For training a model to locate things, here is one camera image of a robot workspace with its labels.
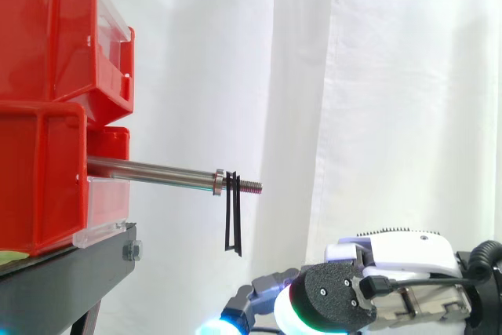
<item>white curtain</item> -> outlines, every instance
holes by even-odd
[[[360,231],[471,249],[502,229],[499,0],[112,1],[136,30],[131,158],[236,169],[264,193],[242,196],[239,259],[222,198],[134,184],[144,259],[96,334],[193,333],[239,286]]]

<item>black cable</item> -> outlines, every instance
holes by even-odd
[[[273,329],[272,327],[253,327],[250,332],[251,333],[281,333],[281,330]]]
[[[487,282],[492,276],[493,265],[502,260],[502,244],[497,241],[484,241],[472,250],[467,265],[467,276],[481,282]]]
[[[417,280],[401,280],[401,281],[391,281],[391,286],[398,289],[404,286],[454,286],[459,284],[461,286],[473,286],[476,282],[470,279],[455,279],[455,278],[443,278],[443,279],[417,279]]]

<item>red storage bin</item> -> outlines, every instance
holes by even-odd
[[[126,195],[119,211],[89,212],[86,168],[87,150],[128,158],[127,129],[87,130],[79,104],[0,102],[0,137],[0,250],[38,255],[70,244],[74,233],[113,220],[111,215],[127,218],[129,191],[123,187],[115,190]],[[102,198],[117,186],[98,184]]]
[[[0,100],[75,102],[95,126],[133,112],[134,32],[108,0],[0,9]]]

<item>metal connector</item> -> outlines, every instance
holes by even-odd
[[[138,180],[154,184],[168,184],[182,188],[195,188],[212,191],[221,195],[227,189],[224,171],[218,169],[215,173],[197,170],[179,169],[170,166],[143,164],[116,158],[87,157],[87,173],[90,176],[117,178],[122,180]],[[262,184],[249,180],[241,180],[241,192],[261,194]]]

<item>screw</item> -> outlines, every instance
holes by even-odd
[[[227,189],[227,178],[221,182],[222,188]],[[252,180],[241,180],[241,192],[249,192],[251,194],[261,194],[263,185],[260,182],[253,182]]]
[[[127,260],[137,262],[143,256],[143,243],[140,240],[131,241],[127,248]]]

